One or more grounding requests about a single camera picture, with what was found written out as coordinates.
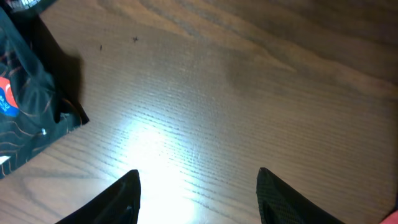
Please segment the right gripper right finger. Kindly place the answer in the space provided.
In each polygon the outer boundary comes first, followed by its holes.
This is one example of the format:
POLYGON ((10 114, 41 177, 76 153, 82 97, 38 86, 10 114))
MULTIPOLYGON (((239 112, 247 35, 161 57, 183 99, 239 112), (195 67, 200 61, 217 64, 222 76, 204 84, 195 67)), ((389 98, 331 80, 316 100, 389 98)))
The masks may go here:
POLYGON ((256 195, 262 224, 342 224, 265 167, 257 175, 256 195))

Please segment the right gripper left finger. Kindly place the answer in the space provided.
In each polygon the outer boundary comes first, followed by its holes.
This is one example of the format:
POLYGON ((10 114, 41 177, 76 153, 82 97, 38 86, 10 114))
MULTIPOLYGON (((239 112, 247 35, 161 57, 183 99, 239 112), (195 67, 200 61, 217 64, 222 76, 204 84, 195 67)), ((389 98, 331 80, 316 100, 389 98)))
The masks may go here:
POLYGON ((136 224, 140 202, 139 172, 130 170, 57 224, 136 224))

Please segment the red t-shirt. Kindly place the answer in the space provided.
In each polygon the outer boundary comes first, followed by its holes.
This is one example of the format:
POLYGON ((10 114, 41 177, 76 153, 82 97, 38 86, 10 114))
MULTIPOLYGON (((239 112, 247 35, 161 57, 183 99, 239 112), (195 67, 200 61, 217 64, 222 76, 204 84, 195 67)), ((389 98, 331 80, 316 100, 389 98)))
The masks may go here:
POLYGON ((398 224, 398 211, 392 212, 388 217, 383 219, 380 224, 398 224))

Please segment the black orange-patterned jersey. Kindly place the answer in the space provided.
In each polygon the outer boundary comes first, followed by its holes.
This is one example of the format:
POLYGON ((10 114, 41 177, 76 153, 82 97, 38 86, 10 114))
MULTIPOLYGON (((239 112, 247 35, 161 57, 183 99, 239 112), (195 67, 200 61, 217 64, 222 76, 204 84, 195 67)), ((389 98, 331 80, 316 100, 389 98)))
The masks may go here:
POLYGON ((66 54, 40 14, 53 1, 1 1, 1 177, 86 124, 81 59, 66 54))

